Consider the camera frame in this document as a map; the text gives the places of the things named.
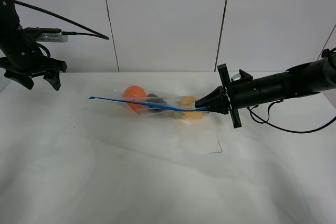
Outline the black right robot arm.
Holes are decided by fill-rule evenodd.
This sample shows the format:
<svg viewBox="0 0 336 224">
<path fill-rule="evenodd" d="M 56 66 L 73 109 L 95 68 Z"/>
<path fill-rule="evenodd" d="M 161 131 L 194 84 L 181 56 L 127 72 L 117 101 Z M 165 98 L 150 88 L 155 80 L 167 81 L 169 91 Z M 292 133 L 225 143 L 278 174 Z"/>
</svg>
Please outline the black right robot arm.
<svg viewBox="0 0 336 224">
<path fill-rule="evenodd" d="M 294 66 L 285 72 L 253 78 L 249 73 L 229 77 L 225 64 L 217 67 L 221 86 L 195 101 L 197 109 L 230 114 L 235 128 L 241 127 L 239 109 L 286 99 L 306 97 L 325 90 L 335 89 L 335 49 L 325 49 L 321 59 Z"/>
</svg>

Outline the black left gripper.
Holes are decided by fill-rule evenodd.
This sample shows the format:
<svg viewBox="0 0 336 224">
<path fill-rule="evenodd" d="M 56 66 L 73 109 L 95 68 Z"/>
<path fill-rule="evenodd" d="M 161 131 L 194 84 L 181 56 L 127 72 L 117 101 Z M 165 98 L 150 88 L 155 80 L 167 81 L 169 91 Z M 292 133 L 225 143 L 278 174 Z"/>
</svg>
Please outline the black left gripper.
<svg viewBox="0 0 336 224">
<path fill-rule="evenodd" d="M 36 51 L 1 57 L 1 68 L 6 70 L 5 78 L 21 84 L 28 90 L 34 86 L 29 76 L 46 72 L 43 79 L 58 91 L 61 87 L 59 74 L 60 71 L 66 72 L 67 64 L 64 61 L 44 56 L 41 51 Z"/>
</svg>

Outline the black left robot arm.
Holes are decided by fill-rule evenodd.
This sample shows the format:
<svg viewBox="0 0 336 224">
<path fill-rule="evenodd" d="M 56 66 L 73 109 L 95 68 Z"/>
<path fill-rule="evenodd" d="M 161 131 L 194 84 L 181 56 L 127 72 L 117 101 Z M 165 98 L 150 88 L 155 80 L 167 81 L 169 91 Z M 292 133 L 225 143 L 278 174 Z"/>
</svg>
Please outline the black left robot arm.
<svg viewBox="0 0 336 224">
<path fill-rule="evenodd" d="M 14 0 L 1 0 L 1 68 L 4 77 L 32 89 L 32 78 L 42 76 L 54 90 L 61 87 L 59 74 L 67 70 L 64 61 L 50 57 L 50 51 L 39 42 L 58 42 L 61 29 L 23 28 Z"/>
</svg>

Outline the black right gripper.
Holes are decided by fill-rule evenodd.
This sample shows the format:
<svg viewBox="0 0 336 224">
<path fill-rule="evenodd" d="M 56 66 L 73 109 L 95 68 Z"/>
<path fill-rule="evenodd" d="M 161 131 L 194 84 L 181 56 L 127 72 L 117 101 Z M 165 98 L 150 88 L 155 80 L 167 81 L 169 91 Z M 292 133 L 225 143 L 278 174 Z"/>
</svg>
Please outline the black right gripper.
<svg viewBox="0 0 336 224">
<path fill-rule="evenodd" d="M 218 86 L 215 90 L 213 90 L 210 94 L 206 95 L 205 97 L 195 101 L 194 106 L 195 108 L 207 108 L 208 112 L 219 113 L 223 115 L 227 115 L 230 112 L 230 116 L 233 122 L 233 127 L 239 128 L 241 127 L 241 120 L 238 112 L 238 107 L 236 103 L 236 95 L 233 90 L 234 84 L 240 84 L 243 82 L 252 81 L 253 76 L 249 73 L 239 69 L 238 77 L 234 81 L 231 81 L 227 65 L 221 64 L 217 67 L 222 86 Z M 224 97 L 223 97 L 223 89 L 225 90 L 225 97 L 226 97 L 226 106 L 224 105 Z"/>
</svg>

